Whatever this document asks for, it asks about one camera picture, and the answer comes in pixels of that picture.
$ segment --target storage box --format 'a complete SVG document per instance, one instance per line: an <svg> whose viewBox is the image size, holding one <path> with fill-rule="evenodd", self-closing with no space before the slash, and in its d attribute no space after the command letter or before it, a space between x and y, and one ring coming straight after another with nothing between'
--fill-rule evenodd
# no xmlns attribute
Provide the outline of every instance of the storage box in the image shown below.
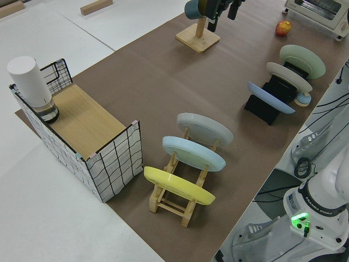
<svg viewBox="0 0 349 262"><path fill-rule="evenodd" d="M75 85L64 59L41 69L59 118L47 124L21 97L14 97L56 158L102 202L108 201L143 170L139 121L123 126Z"/></svg>

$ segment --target red apple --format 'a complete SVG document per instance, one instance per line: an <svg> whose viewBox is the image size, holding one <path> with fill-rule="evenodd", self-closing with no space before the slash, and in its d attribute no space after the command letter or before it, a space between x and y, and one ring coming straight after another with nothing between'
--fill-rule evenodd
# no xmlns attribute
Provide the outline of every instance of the red apple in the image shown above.
<svg viewBox="0 0 349 262"><path fill-rule="evenodd" d="M278 25L275 28L275 32L277 35L283 37L289 33L291 28L292 28L291 22L287 20L282 20L278 22Z"/></svg>

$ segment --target brown table mat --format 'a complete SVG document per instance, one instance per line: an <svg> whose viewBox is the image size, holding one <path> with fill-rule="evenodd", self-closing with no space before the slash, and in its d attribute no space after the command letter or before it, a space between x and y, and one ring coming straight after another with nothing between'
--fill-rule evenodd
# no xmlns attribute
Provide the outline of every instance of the brown table mat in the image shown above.
<svg viewBox="0 0 349 262"><path fill-rule="evenodd" d="M337 42L331 32L296 14L284 16L283 4L247 0L236 21L225 11L216 30L221 41L203 54L175 39L196 22L182 14L73 78L122 123L140 120L145 165L162 169L167 164L162 138L182 136L176 126L181 112L213 118L233 132L232 145L217 150L226 167L209 173L203 186L216 200L197 205L188 228L166 210L148 211L153 184L142 174L108 202L167 262L211 260L349 56L347 39ZM286 37L274 33L282 19L293 24ZM286 44L312 50L327 71L310 81L310 106L291 103L296 113L280 114L268 126L243 110L250 95L247 83L269 81L266 63L281 63L279 51ZM180 164L176 174L195 182L198 171Z"/></svg>

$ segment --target wooden block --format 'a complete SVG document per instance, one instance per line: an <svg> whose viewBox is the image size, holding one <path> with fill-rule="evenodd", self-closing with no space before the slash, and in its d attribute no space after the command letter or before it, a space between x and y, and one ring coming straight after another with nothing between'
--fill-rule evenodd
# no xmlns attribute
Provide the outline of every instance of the wooden block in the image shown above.
<svg viewBox="0 0 349 262"><path fill-rule="evenodd" d="M178 33L176 38L199 53L205 52L220 40L218 35L207 29L204 29L202 37L195 37L196 27L196 23L189 26L185 30Z"/></svg>
<svg viewBox="0 0 349 262"><path fill-rule="evenodd" d="M125 129L76 84L54 94L53 100L59 117L50 126L84 159Z"/></svg>
<svg viewBox="0 0 349 262"><path fill-rule="evenodd" d="M88 15L111 4L113 4L113 0L97 0L96 2L81 7L80 11L83 15Z"/></svg>
<svg viewBox="0 0 349 262"><path fill-rule="evenodd" d="M4 7L0 8L0 18L11 15L22 9L24 9L24 4L21 1L17 1L12 4L5 5Z"/></svg>

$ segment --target yellow plate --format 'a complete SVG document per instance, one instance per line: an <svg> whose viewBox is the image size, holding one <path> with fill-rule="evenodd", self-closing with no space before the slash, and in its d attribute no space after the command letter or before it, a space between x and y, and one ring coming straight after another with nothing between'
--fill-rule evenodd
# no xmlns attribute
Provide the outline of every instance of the yellow plate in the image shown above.
<svg viewBox="0 0 349 262"><path fill-rule="evenodd" d="M201 205L209 205L216 198L213 194L205 189L181 178L162 171L157 168L146 166L144 176L151 183L158 185L173 194L179 195L188 200L194 200Z"/></svg>

